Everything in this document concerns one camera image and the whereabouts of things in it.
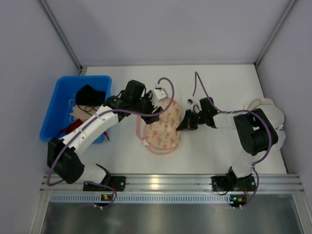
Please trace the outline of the pink mesh laundry bag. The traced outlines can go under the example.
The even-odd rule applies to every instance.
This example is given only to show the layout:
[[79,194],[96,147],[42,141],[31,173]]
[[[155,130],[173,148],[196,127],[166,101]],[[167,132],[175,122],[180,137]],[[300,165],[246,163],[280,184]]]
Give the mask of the pink mesh laundry bag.
[[154,154],[164,155],[174,151],[180,143],[181,132],[177,131],[181,123],[181,107],[174,101],[167,99],[159,103],[162,108],[170,105],[168,110],[159,116],[159,121],[144,124],[142,117],[136,119],[136,136],[142,145]]

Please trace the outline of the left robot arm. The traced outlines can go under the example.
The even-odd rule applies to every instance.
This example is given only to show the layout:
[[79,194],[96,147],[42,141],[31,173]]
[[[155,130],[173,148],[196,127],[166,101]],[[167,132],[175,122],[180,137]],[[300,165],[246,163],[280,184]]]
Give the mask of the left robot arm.
[[146,91],[143,83],[129,81],[125,90],[118,96],[107,98],[81,126],[49,141],[48,167],[68,184],[78,180],[101,184],[109,177],[108,170],[98,164],[84,165],[79,157],[101,134],[132,113],[141,115],[147,124],[158,121],[163,110],[158,104],[167,97],[167,92],[159,84]]

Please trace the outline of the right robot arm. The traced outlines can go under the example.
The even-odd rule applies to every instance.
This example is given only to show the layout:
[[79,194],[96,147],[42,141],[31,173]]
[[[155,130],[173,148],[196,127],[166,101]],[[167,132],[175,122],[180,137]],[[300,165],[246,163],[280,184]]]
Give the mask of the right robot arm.
[[273,104],[254,101],[253,109],[225,112],[217,109],[211,97],[199,102],[200,110],[188,109],[177,131],[196,130],[202,124],[215,129],[236,130],[242,151],[228,171],[228,175],[235,179],[249,177],[256,164],[262,162],[273,148],[280,149],[283,145],[285,118]]

